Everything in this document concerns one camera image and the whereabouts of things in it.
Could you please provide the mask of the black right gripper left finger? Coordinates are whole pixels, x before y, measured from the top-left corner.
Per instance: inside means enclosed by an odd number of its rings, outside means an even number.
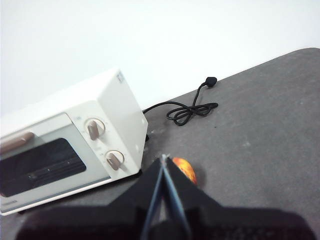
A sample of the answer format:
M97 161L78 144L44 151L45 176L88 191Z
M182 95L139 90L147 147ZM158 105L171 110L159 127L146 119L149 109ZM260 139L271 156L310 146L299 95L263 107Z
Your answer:
M128 190L107 205L62 206L38 211L18 240L124 240L140 235L152 202L161 161L156 159Z

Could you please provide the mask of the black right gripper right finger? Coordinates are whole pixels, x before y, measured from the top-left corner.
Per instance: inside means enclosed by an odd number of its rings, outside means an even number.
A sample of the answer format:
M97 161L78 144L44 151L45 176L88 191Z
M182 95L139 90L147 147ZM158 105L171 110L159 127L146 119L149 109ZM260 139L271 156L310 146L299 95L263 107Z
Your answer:
M315 240L307 221L276 208L230 207L200 190L169 157L163 173L175 209L194 240Z

